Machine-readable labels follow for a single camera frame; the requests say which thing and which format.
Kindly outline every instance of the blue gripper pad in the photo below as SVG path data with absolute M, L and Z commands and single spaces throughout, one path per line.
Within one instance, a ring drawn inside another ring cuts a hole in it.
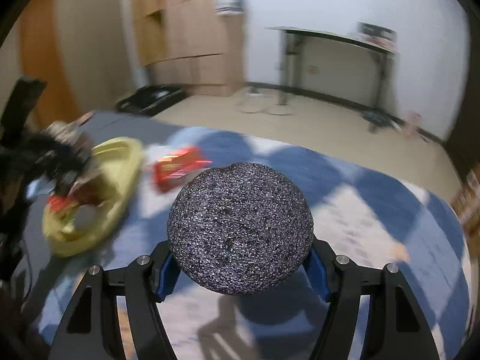
M 160 284 L 157 289 L 157 295 L 162 299 L 162 302 L 168 295 L 173 293 L 173 288 L 177 283 L 179 275 L 180 268 L 175 262 L 173 255 L 170 253 L 160 271 Z
M 327 272 L 314 248 L 310 249 L 307 258 L 303 261 L 303 268 L 313 290 L 324 302 L 328 302 L 330 290 L 327 285 Z

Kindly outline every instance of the round sponge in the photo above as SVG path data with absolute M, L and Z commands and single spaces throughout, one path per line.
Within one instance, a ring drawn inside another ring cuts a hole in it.
M 314 220 L 302 192 L 259 163 L 208 169 L 183 187 L 167 232 L 179 267 L 222 294 L 274 287 L 303 263 Z

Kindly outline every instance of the black bin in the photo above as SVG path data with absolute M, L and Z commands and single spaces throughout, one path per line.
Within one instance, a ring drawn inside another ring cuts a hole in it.
M 185 89 L 177 85 L 148 85 L 120 100 L 115 109 L 134 115 L 155 116 L 186 97 Z

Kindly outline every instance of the red package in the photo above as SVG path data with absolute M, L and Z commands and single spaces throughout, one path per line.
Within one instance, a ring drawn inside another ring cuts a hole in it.
M 187 147 L 166 155 L 153 165 L 154 182 L 162 192 L 168 192 L 185 181 L 192 171 L 205 168 L 211 161 L 202 158 L 198 147 Z
M 66 211 L 71 207 L 75 207 L 76 205 L 78 205 L 78 203 L 74 199 L 70 197 L 63 198 L 60 195 L 56 194 L 49 196 L 47 202 L 50 212 L 52 212 L 53 214 Z

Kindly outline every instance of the yellow plastic basin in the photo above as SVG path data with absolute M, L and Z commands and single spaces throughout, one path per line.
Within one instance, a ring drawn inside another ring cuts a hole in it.
M 78 254 L 107 237 L 125 212 L 143 163 L 142 144 L 132 138 L 115 138 L 94 147 L 93 157 L 111 186 L 111 197 L 103 203 L 94 222 L 75 229 L 73 220 L 62 221 L 49 207 L 43 211 L 42 230 L 51 250 L 61 257 Z

